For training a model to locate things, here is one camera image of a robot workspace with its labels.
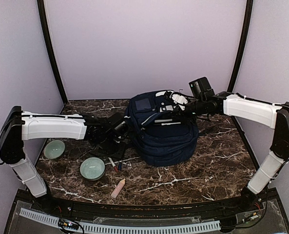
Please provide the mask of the blue capped white marker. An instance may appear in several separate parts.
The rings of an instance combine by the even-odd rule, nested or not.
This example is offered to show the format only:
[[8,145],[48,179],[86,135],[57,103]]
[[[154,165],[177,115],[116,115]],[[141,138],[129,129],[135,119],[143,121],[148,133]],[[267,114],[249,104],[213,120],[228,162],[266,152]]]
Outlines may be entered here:
[[119,162],[118,164],[118,170],[121,171],[122,170],[122,165],[123,165],[123,162],[122,160]]

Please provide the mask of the red capped white marker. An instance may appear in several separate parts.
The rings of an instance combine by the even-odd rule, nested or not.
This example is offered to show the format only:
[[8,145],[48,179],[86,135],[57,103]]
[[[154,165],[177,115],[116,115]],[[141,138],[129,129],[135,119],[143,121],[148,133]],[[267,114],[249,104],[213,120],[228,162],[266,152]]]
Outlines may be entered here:
[[115,170],[116,172],[118,172],[118,168],[117,168],[116,164],[114,163],[114,161],[112,160],[112,158],[111,158],[111,157],[108,157],[108,159],[109,159],[111,165],[113,166],[114,170]]

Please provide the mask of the navy blue student backpack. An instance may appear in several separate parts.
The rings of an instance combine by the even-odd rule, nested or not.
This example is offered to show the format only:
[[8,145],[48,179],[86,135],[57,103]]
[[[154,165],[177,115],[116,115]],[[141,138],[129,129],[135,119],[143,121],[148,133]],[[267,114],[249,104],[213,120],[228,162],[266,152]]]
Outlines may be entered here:
[[[149,165],[172,166],[194,154],[199,130],[194,118],[175,116],[162,96],[167,90],[139,94],[129,100],[124,120],[136,152]],[[157,119],[173,119],[178,125],[154,126]]]

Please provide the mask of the pink pencil-shaped eraser tube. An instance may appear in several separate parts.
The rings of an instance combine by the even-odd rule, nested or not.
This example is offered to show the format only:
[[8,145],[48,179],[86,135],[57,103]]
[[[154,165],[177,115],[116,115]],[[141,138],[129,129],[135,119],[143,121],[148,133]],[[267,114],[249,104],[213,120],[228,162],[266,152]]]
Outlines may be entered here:
[[126,183],[126,179],[124,178],[117,184],[117,186],[115,187],[115,189],[111,193],[111,197],[112,198],[116,198],[119,195],[119,193],[121,192],[121,190],[124,187],[125,183]]

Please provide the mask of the purple capped white marker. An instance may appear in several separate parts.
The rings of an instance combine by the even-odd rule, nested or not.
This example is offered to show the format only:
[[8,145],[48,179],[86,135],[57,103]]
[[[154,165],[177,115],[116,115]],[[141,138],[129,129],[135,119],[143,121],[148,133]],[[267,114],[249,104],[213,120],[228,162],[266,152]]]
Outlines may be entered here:
[[173,119],[157,119],[154,121],[154,123],[164,123],[164,122],[172,122]]

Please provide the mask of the black capped white marker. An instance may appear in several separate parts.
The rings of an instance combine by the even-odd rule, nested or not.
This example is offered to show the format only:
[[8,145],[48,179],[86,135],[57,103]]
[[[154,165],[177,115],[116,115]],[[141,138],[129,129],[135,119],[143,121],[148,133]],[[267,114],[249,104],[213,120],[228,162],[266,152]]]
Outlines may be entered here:
[[178,125],[181,124],[181,122],[158,122],[154,123],[154,126],[170,126],[170,125]]

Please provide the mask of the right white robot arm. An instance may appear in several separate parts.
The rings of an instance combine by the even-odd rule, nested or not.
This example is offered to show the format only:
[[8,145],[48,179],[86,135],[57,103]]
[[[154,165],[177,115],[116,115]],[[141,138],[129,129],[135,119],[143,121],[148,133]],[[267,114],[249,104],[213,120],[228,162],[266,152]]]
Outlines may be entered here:
[[185,115],[226,115],[260,123],[274,130],[272,145],[258,170],[241,191],[239,210],[246,212],[255,205],[258,195],[278,176],[289,162],[289,102],[284,104],[256,100],[240,94],[213,90],[201,91],[195,97],[175,91],[162,92],[174,104],[173,110]]

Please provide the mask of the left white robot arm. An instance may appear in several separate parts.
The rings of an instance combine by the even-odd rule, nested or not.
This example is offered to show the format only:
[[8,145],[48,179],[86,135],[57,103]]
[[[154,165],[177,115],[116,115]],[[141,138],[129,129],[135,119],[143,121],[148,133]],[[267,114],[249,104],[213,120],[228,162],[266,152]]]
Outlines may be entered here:
[[100,147],[107,156],[120,156],[127,130],[120,113],[97,118],[79,114],[37,114],[14,106],[0,130],[0,165],[9,165],[31,195],[38,198],[38,205],[52,213],[57,209],[57,201],[49,196],[50,189],[25,152],[24,142],[41,138],[85,140]]

